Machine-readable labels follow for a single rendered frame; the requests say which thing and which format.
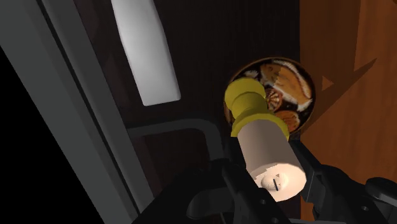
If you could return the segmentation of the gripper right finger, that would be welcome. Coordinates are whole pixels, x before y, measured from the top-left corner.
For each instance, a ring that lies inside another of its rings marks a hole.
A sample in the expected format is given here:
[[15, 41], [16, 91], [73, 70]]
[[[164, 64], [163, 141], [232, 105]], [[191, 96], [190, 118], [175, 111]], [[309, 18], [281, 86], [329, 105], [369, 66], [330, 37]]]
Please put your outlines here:
[[316, 221], [397, 224], [397, 183], [382, 177], [358, 183], [341, 169], [321, 164], [301, 141], [289, 144], [307, 179], [300, 195], [313, 204]]

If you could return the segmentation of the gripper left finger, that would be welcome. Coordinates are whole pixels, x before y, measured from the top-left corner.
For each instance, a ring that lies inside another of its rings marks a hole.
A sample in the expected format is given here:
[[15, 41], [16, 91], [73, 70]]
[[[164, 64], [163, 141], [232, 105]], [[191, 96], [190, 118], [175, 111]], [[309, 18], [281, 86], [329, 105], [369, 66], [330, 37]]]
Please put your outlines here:
[[132, 224], [195, 224], [215, 214], [224, 224], [289, 224], [268, 191], [248, 174], [237, 138], [228, 138], [225, 151], [228, 158], [178, 175]]

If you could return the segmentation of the white candle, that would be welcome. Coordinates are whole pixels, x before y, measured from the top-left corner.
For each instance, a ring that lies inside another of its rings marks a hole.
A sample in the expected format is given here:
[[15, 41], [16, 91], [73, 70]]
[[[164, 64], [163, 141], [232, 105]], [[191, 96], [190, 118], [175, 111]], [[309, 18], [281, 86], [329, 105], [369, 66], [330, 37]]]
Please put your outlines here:
[[252, 78], [235, 80], [226, 88], [225, 104], [234, 118], [231, 136], [255, 184], [276, 202], [299, 194], [307, 178], [288, 143], [288, 126], [267, 107], [263, 85]]

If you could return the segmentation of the dark flat grey-rimmed tray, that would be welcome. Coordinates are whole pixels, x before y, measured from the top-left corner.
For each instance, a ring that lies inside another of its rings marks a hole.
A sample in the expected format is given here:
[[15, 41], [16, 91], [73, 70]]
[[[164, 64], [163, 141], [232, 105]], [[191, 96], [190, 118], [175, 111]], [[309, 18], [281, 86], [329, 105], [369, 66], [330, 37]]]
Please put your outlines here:
[[127, 132], [155, 197], [185, 169], [224, 157], [218, 126], [209, 120], [184, 118]]

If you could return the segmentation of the round brown patterned plate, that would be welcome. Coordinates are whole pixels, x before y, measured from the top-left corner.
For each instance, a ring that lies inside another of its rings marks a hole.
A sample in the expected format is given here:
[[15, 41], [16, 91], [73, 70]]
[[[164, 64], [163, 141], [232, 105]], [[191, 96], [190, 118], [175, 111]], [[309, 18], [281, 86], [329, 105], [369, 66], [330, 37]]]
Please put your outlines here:
[[294, 60], [283, 57], [256, 60], [236, 72], [230, 81], [240, 78], [251, 78], [263, 85], [268, 109], [287, 124], [291, 134], [299, 132], [313, 113], [314, 82]]

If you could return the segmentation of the white oblong slab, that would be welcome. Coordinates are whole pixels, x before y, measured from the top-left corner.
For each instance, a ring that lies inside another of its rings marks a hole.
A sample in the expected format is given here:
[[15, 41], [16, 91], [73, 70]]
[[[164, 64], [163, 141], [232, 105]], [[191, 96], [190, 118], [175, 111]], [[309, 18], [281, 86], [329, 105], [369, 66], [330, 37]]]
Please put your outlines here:
[[144, 106], [181, 99], [153, 0], [111, 0], [118, 33]]

